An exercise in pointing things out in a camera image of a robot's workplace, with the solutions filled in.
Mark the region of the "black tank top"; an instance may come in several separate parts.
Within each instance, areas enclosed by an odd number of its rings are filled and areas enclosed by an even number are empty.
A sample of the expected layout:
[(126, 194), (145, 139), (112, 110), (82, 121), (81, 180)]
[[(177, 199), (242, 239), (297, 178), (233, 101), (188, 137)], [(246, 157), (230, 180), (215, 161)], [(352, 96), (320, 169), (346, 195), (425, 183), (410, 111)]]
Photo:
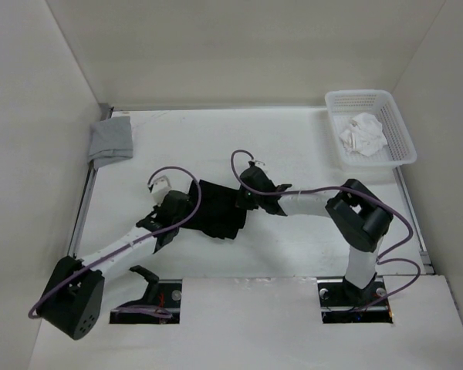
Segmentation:
[(196, 214), (181, 226), (218, 239), (234, 240), (244, 228), (247, 210), (239, 208), (238, 190), (199, 180), (201, 203)]

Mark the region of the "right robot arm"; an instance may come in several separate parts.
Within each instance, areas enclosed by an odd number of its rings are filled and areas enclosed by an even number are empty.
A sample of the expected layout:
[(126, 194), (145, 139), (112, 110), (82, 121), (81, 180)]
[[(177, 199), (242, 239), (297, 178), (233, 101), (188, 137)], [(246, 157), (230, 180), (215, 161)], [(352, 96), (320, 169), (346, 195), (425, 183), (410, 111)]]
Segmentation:
[(253, 162), (239, 175), (237, 206), (246, 210), (263, 209), (276, 216), (307, 215), (328, 217), (349, 244), (349, 260), (343, 277), (342, 293), (352, 305), (364, 305), (373, 297), (370, 290), (376, 277), (380, 244), (394, 215), (372, 203), (375, 197), (359, 180), (349, 179), (348, 189), (304, 194), (297, 190), (286, 195), (289, 184), (276, 186), (265, 171)]

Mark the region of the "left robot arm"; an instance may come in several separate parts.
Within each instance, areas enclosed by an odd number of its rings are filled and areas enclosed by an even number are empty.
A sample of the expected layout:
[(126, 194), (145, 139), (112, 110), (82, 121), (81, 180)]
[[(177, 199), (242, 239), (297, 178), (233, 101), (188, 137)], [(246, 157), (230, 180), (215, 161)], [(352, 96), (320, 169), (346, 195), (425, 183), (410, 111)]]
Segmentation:
[(73, 340), (85, 337), (100, 316), (105, 284), (173, 241), (195, 204), (186, 193), (171, 190), (111, 245), (80, 259), (61, 258), (30, 317), (46, 320)]

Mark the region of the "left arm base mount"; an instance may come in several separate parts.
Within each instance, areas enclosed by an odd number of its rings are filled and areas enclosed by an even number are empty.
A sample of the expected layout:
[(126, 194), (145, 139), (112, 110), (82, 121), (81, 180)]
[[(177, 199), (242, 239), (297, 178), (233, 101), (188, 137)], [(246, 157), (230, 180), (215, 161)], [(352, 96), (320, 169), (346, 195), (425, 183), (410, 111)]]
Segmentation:
[(181, 319), (182, 280), (161, 280), (145, 267), (136, 265), (130, 272), (146, 282), (141, 298), (127, 301), (110, 310), (111, 325), (175, 325)]

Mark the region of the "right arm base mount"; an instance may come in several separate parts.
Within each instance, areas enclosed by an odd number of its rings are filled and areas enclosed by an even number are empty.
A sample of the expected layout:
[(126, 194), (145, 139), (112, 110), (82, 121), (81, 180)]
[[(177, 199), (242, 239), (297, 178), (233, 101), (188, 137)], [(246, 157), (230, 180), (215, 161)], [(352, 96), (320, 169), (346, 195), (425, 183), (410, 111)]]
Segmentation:
[(342, 279), (318, 280), (317, 290), (323, 324), (393, 323), (387, 298), (368, 307), (387, 293), (382, 278), (377, 277), (363, 293), (350, 291)]

